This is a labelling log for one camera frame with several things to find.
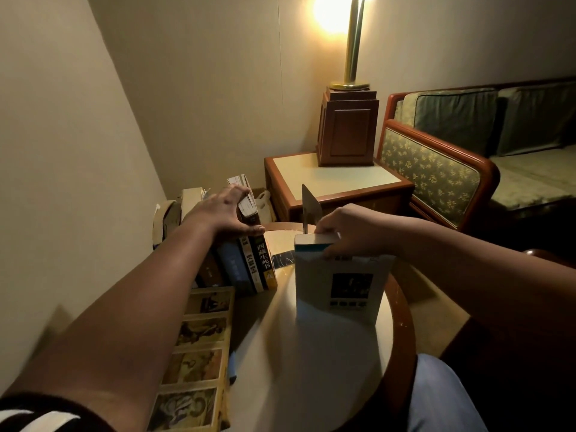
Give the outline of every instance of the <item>floral pattern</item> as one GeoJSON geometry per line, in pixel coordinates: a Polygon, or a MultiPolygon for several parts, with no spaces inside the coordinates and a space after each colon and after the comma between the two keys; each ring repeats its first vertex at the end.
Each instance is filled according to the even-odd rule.
{"type": "Polygon", "coordinates": [[[414,197],[458,227],[480,183],[477,170],[391,129],[381,159],[414,183],[414,197]]]}

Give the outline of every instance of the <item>hand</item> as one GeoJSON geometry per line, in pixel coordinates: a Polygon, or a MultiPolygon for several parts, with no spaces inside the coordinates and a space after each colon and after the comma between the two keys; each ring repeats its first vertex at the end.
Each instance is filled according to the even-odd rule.
{"type": "Polygon", "coordinates": [[[314,233],[340,233],[340,241],[324,250],[325,257],[398,255],[400,226],[406,220],[410,219],[347,204],[323,217],[314,233]]]}
{"type": "Polygon", "coordinates": [[[262,235],[266,230],[264,226],[248,226],[238,220],[236,208],[250,188],[240,185],[229,185],[219,193],[213,194],[198,203],[184,217],[183,225],[195,225],[205,228],[212,239],[233,239],[240,236],[262,235]]]}

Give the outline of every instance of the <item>blue jeans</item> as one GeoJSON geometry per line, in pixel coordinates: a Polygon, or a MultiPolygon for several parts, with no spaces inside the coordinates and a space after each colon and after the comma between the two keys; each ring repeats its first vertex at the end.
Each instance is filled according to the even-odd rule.
{"type": "Polygon", "coordinates": [[[408,431],[487,431],[456,373],[430,355],[418,355],[408,431]]]}

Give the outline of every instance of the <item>person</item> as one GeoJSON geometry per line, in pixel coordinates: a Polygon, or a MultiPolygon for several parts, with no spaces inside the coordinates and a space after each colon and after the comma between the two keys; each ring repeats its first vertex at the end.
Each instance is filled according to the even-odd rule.
{"type": "MultiPolygon", "coordinates": [[[[198,203],[165,242],[28,364],[0,399],[0,430],[145,430],[190,285],[213,241],[264,232],[237,219],[237,204],[248,191],[232,185],[198,203]]],[[[574,333],[576,270],[356,205],[322,218],[316,232],[340,233],[326,257],[397,255],[472,316],[539,331],[560,325],[574,333]]],[[[439,362],[418,358],[408,427],[485,430],[456,375],[439,362]],[[430,412],[435,391],[443,406],[430,412]]]]}

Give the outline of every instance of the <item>white tabletop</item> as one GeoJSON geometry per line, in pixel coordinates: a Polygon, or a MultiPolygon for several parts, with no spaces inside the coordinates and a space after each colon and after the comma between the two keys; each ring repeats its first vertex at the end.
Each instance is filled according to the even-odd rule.
{"type": "MultiPolygon", "coordinates": [[[[293,249],[296,231],[266,232],[272,254],[293,249]]],[[[237,380],[230,389],[233,432],[337,428],[374,393],[392,352],[386,295],[376,327],[316,312],[296,321],[294,266],[276,271],[278,290],[237,300],[237,380]]]]}
{"type": "Polygon", "coordinates": [[[318,166],[316,153],[274,158],[274,163],[296,200],[302,199],[302,184],[322,197],[400,181],[379,165],[318,166]]]}

